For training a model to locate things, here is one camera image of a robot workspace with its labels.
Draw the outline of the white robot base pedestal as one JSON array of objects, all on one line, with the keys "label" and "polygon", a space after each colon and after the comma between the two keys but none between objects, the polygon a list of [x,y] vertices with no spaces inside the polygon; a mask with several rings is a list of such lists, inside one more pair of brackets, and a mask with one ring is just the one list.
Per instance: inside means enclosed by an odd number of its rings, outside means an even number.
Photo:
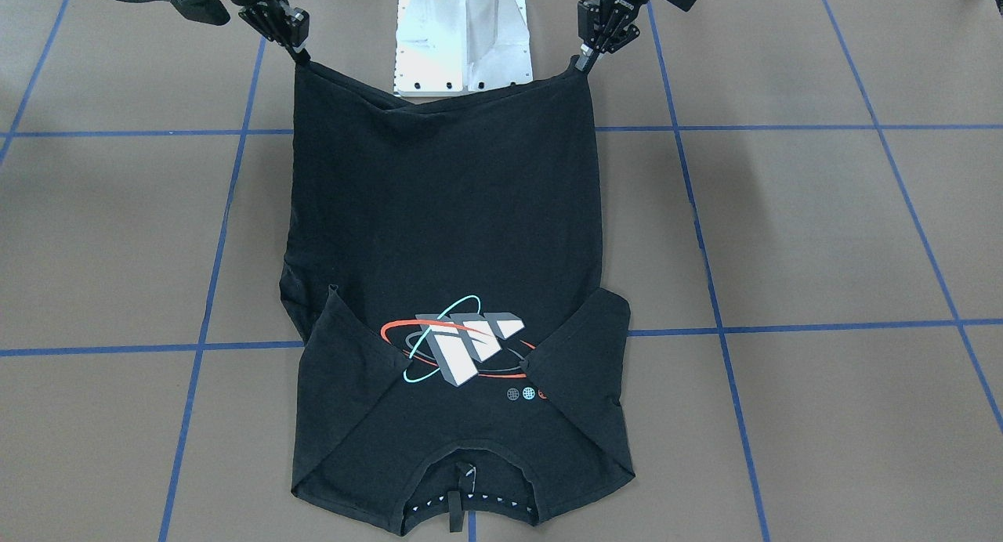
[{"label": "white robot base pedestal", "polygon": [[394,95],[452,97],[533,79],[526,1],[397,1]]}]

